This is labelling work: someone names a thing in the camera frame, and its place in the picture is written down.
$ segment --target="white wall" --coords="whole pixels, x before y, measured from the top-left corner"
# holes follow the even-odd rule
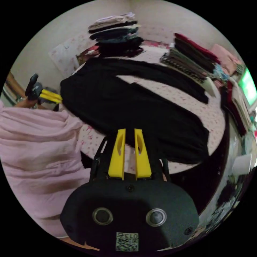
[[[42,28],[19,54],[11,69],[15,79],[26,89],[30,77],[38,73],[39,82],[58,89],[63,76],[48,52],[78,33],[86,32],[95,20],[129,11],[128,0],[95,0],[60,15]]]
[[[139,24],[147,25],[147,28],[157,27],[157,33],[154,32],[155,35],[152,33],[152,38],[159,38],[165,42],[165,36],[168,36],[166,43],[171,43],[173,33],[177,32],[190,37],[207,49],[210,49],[214,43],[222,45],[239,57],[235,48],[222,33],[202,17],[186,8],[162,0],[130,0],[130,5],[131,10],[139,20]]]
[[[182,33],[208,49],[214,43],[235,52],[230,42],[210,23],[197,14],[178,5],[162,0],[95,0],[80,5],[60,15],[42,28],[25,46],[11,69],[15,79],[25,89],[30,77],[39,74],[39,82],[44,86],[59,89],[64,79],[48,53],[57,45],[87,28],[95,20],[133,11],[139,24],[159,26],[157,31],[173,40],[173,33]]]

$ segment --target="hand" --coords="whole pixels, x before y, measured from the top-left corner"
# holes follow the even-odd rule
[[[31,108],[37,103],[37,100],[30,101],[27,98],[19,103],[17,103],[14,107],[20,108]]]

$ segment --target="camera lens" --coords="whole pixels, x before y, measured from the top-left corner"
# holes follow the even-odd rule
[[[146,222],[152,227],[161,226],[167,219],[167,215],[162,209],[152,209],[146,215]]]
[[[100,207],[93,211],[93,220],[98,225],[109,225],[113,221],[113,216],[110,210]]]

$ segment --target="pink fabric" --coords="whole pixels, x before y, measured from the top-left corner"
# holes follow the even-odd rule
[[[222,68],[226,69],[230,76],[236,71],[237,64],[242,64],[233,54],[218,44],[214,44],[211,52],[218,57]]]
[[[70,194],[89,181],[78,133],[83,123],[66,111],[5,108],[0,101],[0,156],[18,201],[55,237],[67,236],[59,215]]]

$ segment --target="folded red clothing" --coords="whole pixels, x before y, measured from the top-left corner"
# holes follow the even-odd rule
[[[193,47],[195,47],[202,54],[206,55],[207,57],[209,57],[213,61],[215,61],[218,64],[220,64],[220,60],[218,59],[218,57],[214,53],[209,51],[208,49],[205,49],[205,48],[201,47],[200,45],[196,44],[196,42],[190,40],[189,38],[185,37],[184,35],[181,35],[179,33],[174,33],[174,35],[175,35],[176,38],[179,38],[179,39],[181,39],[181,40],[191,44]]]

